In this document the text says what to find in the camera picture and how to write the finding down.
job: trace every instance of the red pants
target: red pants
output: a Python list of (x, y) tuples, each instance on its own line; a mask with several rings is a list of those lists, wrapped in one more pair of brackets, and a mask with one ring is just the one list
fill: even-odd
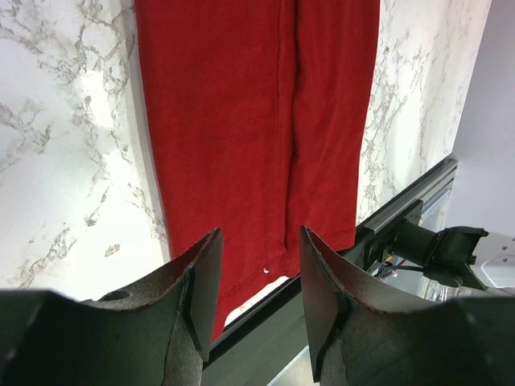
[(353, 244), (379, 0), (136, 6), (173, 255), (224, 233), (218, 336), (231, 310), (299, 272), (300, 225)]

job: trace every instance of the white robot part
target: white robot part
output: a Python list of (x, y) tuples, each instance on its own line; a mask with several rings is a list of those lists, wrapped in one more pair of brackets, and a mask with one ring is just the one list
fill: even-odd
[(472, 271), (488, 287), (515, 287), (515, 237), (490, 232), (481, 237), (473, 256)]

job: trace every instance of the marble surface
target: marble surface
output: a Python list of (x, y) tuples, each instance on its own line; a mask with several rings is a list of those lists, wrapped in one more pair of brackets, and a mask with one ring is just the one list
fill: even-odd
[[(447, 155), (489, 0), (383, 0), (358, 221)], [(169, 259), (130, 0), (0, 0), (0, 286), (96, 298)]]

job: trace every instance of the white marble countertop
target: white marble countertop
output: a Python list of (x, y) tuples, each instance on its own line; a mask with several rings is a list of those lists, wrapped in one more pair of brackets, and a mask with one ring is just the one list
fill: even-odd
[[(358, 221), (451, 152), (490, 0), (382, 0)], [(134, 8), (0, 0), (0, 286), (96, 298), (169, 259)]]

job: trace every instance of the folded red cloth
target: folded red cloth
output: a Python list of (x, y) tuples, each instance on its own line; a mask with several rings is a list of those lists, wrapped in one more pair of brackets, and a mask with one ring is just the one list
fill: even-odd
[(139, 0), (136, 15), (173, 256), (224, 233), (216, 337), (299, 272), (300, 225), (353, 244), (379, 0)]

